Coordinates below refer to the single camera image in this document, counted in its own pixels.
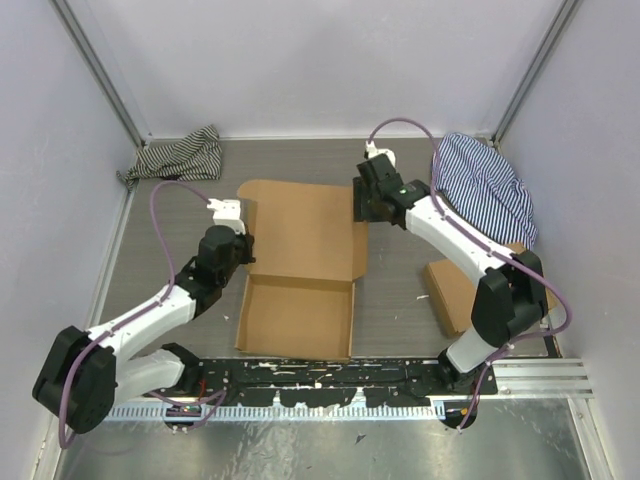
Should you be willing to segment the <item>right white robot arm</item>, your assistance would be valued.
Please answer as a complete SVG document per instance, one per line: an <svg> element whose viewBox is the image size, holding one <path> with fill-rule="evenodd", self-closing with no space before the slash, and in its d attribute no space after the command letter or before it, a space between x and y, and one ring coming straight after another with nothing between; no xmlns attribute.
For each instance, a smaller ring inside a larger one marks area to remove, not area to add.
<svg viewBox="0 0 640 480"><path fill-rule="evenodd" d="M420 180L404 182L388 149L364 155L353 178L356 222L387 222L425 240L476 286L471 327L438 356L451 394L471 387L478 367L548 313L542 262L496 244L444 205Z"/></svg>

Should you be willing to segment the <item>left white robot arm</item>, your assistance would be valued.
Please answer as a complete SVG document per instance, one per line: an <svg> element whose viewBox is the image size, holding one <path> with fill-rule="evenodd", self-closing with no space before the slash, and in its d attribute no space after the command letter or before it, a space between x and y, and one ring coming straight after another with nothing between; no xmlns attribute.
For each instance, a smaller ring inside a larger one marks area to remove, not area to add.
<svg viewBox="0 0 640 480"><path fill-rule="evenodd" d="M254 239L242 221L208 228L197 253L155 296L116 319L58 333L32 388L33 399L77 434L96 428L111 409L135 397L170 389L194 394L200 359L169 343L140 352L165 333L205 313L241 265L254 262Z"/></svg>

